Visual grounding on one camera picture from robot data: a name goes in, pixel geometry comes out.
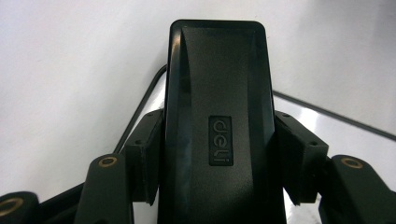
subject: deli logo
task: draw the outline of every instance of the deli logo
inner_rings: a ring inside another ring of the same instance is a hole
[[[209,117],[209,165],[233,165],[233,129],[231,117]]]

